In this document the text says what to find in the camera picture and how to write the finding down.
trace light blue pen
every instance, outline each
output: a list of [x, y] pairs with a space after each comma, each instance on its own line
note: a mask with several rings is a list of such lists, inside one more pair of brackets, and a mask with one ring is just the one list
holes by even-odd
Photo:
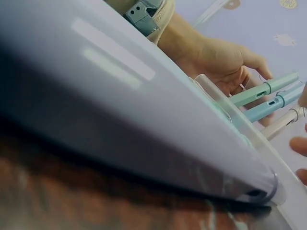
[[298, 73], [290, 73], [281, 78], [275, 78], [265, 81], [263, 84], [245, 90], [241, 93], [235, 94], [229, 100], [237, 107], [244, 106], [251, 103], [265, 95], [276, 92], [283, 87], [295, 82], [298, 79]]
[[251, 122], [259, 121], [277, 109], [283, 108], [298, 99], [303, 92], [304, 86], [304, 83], [300, 83], [287, 91], [279, 92], [271, 100], [257, 105], [256, 107], [245, 111], [243, 114]]

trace hand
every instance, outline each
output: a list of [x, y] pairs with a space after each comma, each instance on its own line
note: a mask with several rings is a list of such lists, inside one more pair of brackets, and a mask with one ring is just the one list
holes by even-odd
[[[295, 137], [290, 140], [290, 147], [293, 151], [307, 156], [307, 138]], [[303, 182], [304, 185], [307, 185], [307, 169], [299, 169], [296, 171], [296, 175]]]
[[[246, 89], [257, 85], [248, 67], [266, 80], [272, 78], [264, 58], [244, 46], [202, 36], [177, 14], [158, 45], [188, 76], [195, 78], [204, 73], [226, 96], [242, 92], [241, 84]], [[250, 109], [266, 100], [263, 97], [245, 107]], [[259, 122], [267, 126], [271, 117]]]

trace wooden table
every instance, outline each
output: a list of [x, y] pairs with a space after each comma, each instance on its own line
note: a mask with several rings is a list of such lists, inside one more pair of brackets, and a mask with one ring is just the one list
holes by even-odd
[[0, 188], [1, 230], [252, 230], [270, 212], [143, 181], [3, 120]]

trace wrist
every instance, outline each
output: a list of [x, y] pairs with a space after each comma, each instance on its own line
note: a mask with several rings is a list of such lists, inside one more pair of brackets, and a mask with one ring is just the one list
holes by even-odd
[[183, 57], [191, 58], [194, 49], [203, 37], [183, 18], [174, 13], [169, 24], [164, 29], [158, 47], [175, 63]]

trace sleeve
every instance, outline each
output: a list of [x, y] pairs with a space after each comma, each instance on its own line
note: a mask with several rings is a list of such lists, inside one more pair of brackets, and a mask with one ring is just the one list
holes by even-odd
[[[111, 6], [121, 15], [129, 10], [135, 3], [137, 3], [137, 1], [138, 0], [105, 0], [109, 6]], [[158, 29], [147, 36], [151, 42], [158, 44], [161, 34], [171, 20], [174, 12], [175, 0], [163, 0], [160, 8], [153, 16], [153, 20], [158, 25]]]

